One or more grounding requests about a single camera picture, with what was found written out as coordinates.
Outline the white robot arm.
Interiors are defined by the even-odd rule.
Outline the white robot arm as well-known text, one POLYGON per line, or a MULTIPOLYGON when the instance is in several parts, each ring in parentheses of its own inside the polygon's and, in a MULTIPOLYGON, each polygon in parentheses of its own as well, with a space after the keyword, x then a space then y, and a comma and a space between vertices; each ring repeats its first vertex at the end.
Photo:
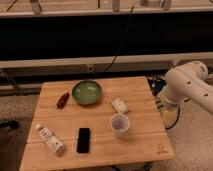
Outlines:
POLYGON ((207 77, 208 68, 201 61, 171 68, 165 74, 166 85, 158 97, 166 108, 177 107, 189 98, 213 115, 213 86, 205 82, 207 77))

